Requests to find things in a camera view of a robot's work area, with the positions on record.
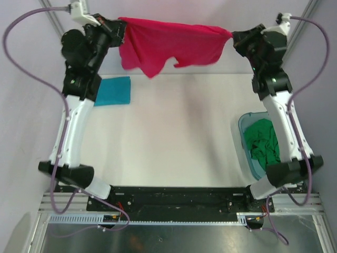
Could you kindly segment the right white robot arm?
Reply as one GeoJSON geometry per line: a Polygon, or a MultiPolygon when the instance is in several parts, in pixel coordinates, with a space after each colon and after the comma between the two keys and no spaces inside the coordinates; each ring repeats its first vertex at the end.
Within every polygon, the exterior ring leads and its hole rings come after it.
{"type": "Polygon", "coordinates": [[[314,155],[304,137],[294,106],[289,76],[282,69],[290,26],[265,28],[260,24],[247,31],[235,31],[233,47],[248,59],[253,70],[252,88],[266,108],[279,143],[281,162],[268,166],[266,175],[250,185],[243,206],[256,211],[262,199],[292,184],[308,182],[312,190],[313,174],[323,166],[323,158],[314,155]]]}

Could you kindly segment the green t shirt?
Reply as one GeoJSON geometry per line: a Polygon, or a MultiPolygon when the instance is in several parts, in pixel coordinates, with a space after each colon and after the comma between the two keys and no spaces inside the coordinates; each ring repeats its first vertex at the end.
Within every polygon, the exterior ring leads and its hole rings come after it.
{"type": "Polygon", "coordinates": [[[257,160],[264,171],[268,166],[280,163],[279,143],[270,120],[255,122],[246,130],[244,138],[251,158],[257,160]]]}

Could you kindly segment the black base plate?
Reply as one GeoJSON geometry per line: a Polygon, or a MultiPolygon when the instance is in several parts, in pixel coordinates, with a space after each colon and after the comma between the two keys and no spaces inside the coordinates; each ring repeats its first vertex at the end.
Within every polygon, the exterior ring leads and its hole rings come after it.
{"type": "Polygon", "coordinates": [[[217,207],[229,212],[274,212],[272,199],[256,200],[248,187],[112,186],[106,202],[131,212],[141,207],[217,207]]]}

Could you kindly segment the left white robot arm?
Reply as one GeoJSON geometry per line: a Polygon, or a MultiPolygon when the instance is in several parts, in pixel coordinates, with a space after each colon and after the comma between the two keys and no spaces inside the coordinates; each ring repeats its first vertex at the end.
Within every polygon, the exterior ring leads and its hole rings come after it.
{"type": "Polygon", "coordinates": [[[108,50],[123,44],[127,23],[100,14],[93,18],[97,24],[85,22],[83,31],[72,29],[61,38],[66,66],[61,94],[66,105],[55,147],[49,160],[39,163],[38,170],[98,197],[98,205],[109,211],[116,206],[111,186],[95,176],[93,167],[80,163],[80,154],[85,125],[102,81],[98,71],[108,50]]]}

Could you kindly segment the left aluminium frame post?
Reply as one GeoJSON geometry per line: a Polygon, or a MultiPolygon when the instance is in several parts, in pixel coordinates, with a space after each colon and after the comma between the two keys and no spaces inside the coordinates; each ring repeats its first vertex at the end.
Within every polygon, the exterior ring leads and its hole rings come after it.
{"type": "MultiPolygon", "coordinates": [[[[71,29],[66,31],[61,24],[58,11],[51,10],[51,1],[40,1],[42,7],[47,8],[47,17],[61,40],[61,54],[65,59],[66,74],[80,74],[85,71],[86,57],[89,49],[86,45],[86,38],[82,31],[71,29]]],[[[65,6],[65,11],[70,15],[70,1],[65,6]]]]}

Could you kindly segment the red t shirt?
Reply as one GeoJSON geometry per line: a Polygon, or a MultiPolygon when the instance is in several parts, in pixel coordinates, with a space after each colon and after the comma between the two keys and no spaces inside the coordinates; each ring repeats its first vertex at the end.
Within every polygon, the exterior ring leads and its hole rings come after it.
{"type": "Polygon", "coordinates": [[[175,68],[216,63],[230,31],[217,26],[190,25],[121,17],[126,22],[124,43],[119,48],[125,70],[140,69],[153,78],[174,58],[175,68]]]}

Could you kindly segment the folded teal t shirt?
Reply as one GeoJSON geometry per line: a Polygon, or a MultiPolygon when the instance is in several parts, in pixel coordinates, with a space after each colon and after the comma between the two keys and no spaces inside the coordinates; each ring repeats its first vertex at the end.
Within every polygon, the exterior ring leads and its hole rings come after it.
{"type": "Polygon", "coordinates": [[[129,76],[102,79],[94,106],[127,105],[131,102],[129,76]]]}

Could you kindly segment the translucent blue plastic bin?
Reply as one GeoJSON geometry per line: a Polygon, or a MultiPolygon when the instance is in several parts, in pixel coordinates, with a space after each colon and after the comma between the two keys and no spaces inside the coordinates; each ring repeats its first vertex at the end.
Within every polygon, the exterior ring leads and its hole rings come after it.
{"type": "Polygon", "coordinates": [[[257,160],[253,160],[251,158],[251,153],[247,146],[246,140],[244,138],[244,133],[251,125],[253,125],[255,122],[261,119],[269,120],[270,118],[269,118],[268,113],[267,112],[245,113],[239,118],[238,123],[237,123],[240,137],[241,137],[241,145],[242,145],[242,148],[244,149],[245,156],[246,156],[251,174],[256,180],[260,180],[262,177],[264,177],[265,171],[260,166],[257,160]]]}

